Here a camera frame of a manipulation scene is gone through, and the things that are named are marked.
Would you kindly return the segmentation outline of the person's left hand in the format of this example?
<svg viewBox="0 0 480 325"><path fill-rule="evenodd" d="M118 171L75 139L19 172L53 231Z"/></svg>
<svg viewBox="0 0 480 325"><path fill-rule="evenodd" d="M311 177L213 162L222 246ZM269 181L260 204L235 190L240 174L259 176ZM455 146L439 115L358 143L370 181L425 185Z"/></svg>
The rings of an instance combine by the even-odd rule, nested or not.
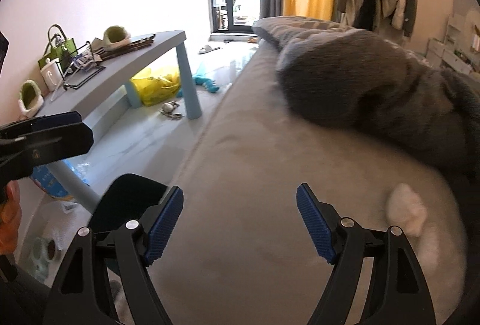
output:
<svg viewBox="0 0 480 325"><path fill-rule="evenodd" d="M1 210L0 252L1 255L13 254L19 239L19 228L22 218L20 207L20 186L11 181L6 186L7 201Z"/></svg>

